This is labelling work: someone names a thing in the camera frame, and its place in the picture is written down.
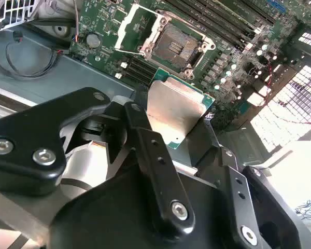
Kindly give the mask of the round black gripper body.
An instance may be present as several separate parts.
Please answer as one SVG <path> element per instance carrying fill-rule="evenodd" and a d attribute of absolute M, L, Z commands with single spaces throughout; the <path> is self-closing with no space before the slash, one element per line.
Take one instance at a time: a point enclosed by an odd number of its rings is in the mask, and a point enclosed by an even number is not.
<path fill-rule="evenodd" d="M 169 241 L 155 230 L 142 176 L 132 168 L 66 204 L 51 224 L 49 248 L 235 248 L 219 191 L 180 179 L 196 217 L 186 238 Z"/>

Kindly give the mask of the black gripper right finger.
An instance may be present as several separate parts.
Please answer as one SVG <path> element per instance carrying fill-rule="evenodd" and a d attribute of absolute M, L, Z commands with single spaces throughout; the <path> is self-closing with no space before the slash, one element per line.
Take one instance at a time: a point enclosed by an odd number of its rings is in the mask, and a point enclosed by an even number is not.
<path fill-rule="evenodd" d="M 241 169 L 233 152 L 220 145 L 208 120 L 187 136 L 196 177 L 220 192 L 222 235 L 231 248 L 311 248 L 311 232 L 264 173 Z"/>

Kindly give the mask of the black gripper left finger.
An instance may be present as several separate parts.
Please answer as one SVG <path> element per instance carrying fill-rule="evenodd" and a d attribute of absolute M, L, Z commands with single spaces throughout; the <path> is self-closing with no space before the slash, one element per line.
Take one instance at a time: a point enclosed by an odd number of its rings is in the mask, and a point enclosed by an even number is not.
<path fill-rule="evenodd" d="M 126 132 L 123 149 L 134 151 L 148 195 L 152 221 L 169 239 L 181 239 L 195 215 L 161 135 L 145 110 L 127 102 L 117 116 L 106 114 L 110 99 L 83 88 L 0 119 L 0 190 L 42 195 L 54 190 L 66 169 L 65 151 L 75 128 L 90 117 Z"/>

